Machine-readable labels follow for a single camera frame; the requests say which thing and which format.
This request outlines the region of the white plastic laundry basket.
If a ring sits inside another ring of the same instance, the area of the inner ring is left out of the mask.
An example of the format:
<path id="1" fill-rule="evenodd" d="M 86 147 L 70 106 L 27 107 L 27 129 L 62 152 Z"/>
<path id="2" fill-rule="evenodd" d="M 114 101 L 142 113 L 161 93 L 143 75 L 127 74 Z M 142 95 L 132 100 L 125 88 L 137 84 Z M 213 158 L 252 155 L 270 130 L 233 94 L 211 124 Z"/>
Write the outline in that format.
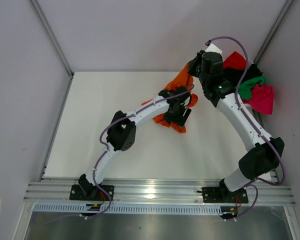
<path id="1" fill-rule="evenodd" d="M 248 66 L 250 67 L 252 64 L 254 64 L 254 61 L 253 60 L 249 60 L 248 61 Z M 248 104 L 248 103 L 244 103 L 244 106 L 252 114 L 253 107 L 250 104 Z"/>

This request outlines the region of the orange t shirt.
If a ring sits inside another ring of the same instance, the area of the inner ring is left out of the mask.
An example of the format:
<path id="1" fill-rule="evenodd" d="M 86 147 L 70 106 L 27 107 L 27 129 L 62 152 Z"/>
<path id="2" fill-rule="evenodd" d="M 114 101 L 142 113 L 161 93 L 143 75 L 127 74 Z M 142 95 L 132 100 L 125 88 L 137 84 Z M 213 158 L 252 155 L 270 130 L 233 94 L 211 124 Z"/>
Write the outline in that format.
<path id="1" fill-rule="evenodd" d="M 188 64 L 186 64 L 185 67 L 180 71 L 180 73 L 171 82 L 169 82 L 163 90 L 177 90 L 179 87 L 186 87 L 187 89 L 190 89 L 191 85 L 194 83 L 194 79 L 191 75 L 188 74 L 188 68 L 189 66 Z M 188 108 L 191 109 L 195 106 L 195 104 L 197 104 L 198 96 L 194 93 L 189 93 L 191 94 L 192 100 L 189 103 Z M 154 122 L 167 128 L 171 127 L 181 134 L 187 132 L 185 125 L 177 126 L 174 123 L 169 124 L 163 119 L 163 115 L 164 113 L 155 116 L 153 118 Z"/>

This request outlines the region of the green t shirt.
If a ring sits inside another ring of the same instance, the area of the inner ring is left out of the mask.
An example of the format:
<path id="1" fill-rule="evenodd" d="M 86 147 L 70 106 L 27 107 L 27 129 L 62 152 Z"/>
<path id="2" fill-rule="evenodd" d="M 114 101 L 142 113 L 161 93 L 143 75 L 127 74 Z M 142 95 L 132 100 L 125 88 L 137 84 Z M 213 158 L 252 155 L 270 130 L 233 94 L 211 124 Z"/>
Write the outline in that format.
<path id="1" fill-rule="evenodd" d="M 264 76 L 254 77 L 243 81 L 238 87 L 238 94 L 242 100 L 249 100 L 252 98 L 252 89 L 256 85 L 263 85 L 266 82 Z"/>

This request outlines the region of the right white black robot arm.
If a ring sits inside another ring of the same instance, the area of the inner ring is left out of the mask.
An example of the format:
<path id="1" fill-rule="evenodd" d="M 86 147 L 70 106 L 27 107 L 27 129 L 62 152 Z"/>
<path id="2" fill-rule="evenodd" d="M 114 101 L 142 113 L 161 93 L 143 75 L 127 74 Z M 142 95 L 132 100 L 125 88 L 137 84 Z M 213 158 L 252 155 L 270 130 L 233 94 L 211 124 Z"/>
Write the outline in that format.
<path id="1" fill-rule="evenodd" d="M 229 202 L 237 191 L 280 165 L 285 144 L 265 131 L 244 106 L 234 85 L 223 76 L 220 53 L 200 50 L 188 63 L 188 73 L 199 79 L 204 96 L 229 120 L 247 151 L 238 168 L 219 182 L 218 196 Z"/>

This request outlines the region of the red t shirt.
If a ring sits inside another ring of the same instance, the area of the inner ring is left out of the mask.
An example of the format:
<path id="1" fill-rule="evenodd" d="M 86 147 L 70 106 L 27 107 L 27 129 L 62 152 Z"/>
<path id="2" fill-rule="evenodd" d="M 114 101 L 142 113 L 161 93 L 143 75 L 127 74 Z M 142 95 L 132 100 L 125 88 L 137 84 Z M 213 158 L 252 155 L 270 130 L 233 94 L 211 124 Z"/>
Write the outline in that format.
<path id="1" fill-rule="evenodd" d="M 235 69 L 235 70 L 245 70 L 246 59 L 237 51 L 234 51 L 227 59 L 223 62 L 223 70 L 225 69 Z"/>

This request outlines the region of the magenta t shirt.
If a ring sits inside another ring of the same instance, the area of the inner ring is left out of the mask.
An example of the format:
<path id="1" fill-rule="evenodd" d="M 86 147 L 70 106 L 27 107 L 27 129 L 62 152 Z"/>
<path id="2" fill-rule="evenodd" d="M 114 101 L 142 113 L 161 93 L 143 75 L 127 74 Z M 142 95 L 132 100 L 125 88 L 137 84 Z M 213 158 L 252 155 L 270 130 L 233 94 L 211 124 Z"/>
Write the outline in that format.
<path id="1" fill-rule="evenodd" d="M 266 83 L 262 85 L 256 85 L 251 90 L 252 98 L 249 100 L 243 99 L 244 103 L 248 103 L 252 108 L 263 115 L 272 115 L 275 91 L 272 85 Z"/>

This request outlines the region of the aluminium mounting rail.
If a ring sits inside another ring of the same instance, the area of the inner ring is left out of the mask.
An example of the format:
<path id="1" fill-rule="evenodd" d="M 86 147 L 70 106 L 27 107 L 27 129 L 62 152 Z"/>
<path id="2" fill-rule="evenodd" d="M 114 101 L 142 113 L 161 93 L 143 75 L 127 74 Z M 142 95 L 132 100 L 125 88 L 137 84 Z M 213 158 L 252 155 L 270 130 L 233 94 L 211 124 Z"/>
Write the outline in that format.
<path id="1" fill-rule="evenodd" d="M 30 182 L 23 200 L 25 202 L 69 202 L 74 178 L 45 178 Z M 217 180 L 164 180 L 107 178 L 103 185 L 114 187 L 115 204 L 140 205 L 196 205 L 203 204 L 209 196 L 203 187 L 217 187 Z M 242 206 L 294 207 L 296 201 L 288 186 L 271 186 L 255 182 L 240 194 Z"/>

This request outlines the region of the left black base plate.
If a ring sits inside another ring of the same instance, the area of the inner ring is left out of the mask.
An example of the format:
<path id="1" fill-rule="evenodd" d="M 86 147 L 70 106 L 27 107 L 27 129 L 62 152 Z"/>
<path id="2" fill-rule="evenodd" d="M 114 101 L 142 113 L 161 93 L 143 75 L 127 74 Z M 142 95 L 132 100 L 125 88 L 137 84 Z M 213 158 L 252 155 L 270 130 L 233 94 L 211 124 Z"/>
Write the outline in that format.
<path id="1" fill-rule="evenodd" d="M 71 201 L 109 201 L 109 197 L 113 200 L 114 189 L 113 185 L 102 185 L 102 190 L 96 186 L 92 186 L 91 189 L 84 191 L 79 184 L 71 186 L 69 199 Z"/>

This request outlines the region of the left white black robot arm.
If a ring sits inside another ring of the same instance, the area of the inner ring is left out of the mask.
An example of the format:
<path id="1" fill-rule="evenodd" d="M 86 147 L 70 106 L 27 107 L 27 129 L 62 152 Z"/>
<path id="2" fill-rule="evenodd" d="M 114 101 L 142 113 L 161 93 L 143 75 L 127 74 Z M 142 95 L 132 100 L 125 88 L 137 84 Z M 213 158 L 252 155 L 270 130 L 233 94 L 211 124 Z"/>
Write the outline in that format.
<path id="1" fill-rule="evenodd" d="M 70 199 L 96 200 L 99 192 L 103 192 L 110 199 L 110 194 L 101 188 L 107 167 L 118 154 L 132 147 L 137 128 L 147 121 L 163 115 L 165 123 L 183 128 L 192 111 L 189 104 L 193 88 L 193 84 L 188 84 L 180 86 L 177 90 L 164 89 L 155 98 L 133 111 L 117 111 L 111 123 L 100 134 L 99 141 L 104 145 L 103 153 L 93 168 L 82 174 L 77 184 L 73 185 L 75 190 L 71 191 Z"/>

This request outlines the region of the black t shirt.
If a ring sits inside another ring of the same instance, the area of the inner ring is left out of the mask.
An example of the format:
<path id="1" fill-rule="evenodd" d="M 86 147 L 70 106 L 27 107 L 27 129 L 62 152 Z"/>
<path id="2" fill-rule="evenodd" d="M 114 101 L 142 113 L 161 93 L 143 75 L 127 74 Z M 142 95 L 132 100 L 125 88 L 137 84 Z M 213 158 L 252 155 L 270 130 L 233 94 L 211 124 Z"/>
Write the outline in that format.
<path id="1" fill-rule="evenodd" d="M 244 70 L 238 70 L 234 68 L 225 68 L 223 70 L 223 76 L 224 78 L 229 81 L 234 87 L 237 86 L 238 82 L 240 81 L 242 75 L 244 73 Z M 261 77 L 263 73 L 261 70 L 257 67 L 256 64 L 251 64 L 250 67 L 248 68 L 243 80 L 243 82 L 246 82 L 250 79 L 256 78 L 256 77 Z"/>

